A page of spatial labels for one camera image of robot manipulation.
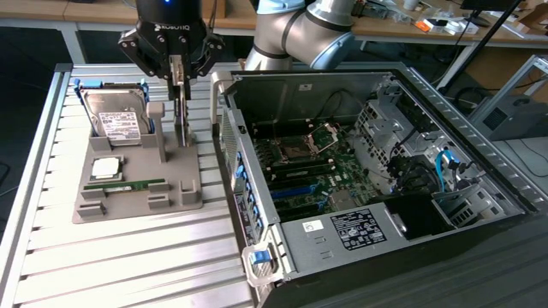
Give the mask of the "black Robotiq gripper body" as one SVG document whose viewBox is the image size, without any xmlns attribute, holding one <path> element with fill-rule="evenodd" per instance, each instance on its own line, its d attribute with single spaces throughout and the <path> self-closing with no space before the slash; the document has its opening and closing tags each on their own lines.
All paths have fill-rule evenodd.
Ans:
<svg viewBox="0 0 548 308">
<path fill-rule="evenodd" d="M 136 1 L 138 23 L 135 28 L 163 32 L 168 39 L 170 59 L 180 56 L 183 68 L 192 54 L 199 57 L 200 45 L 207 35 L 200 1 Z"/>
</svg>

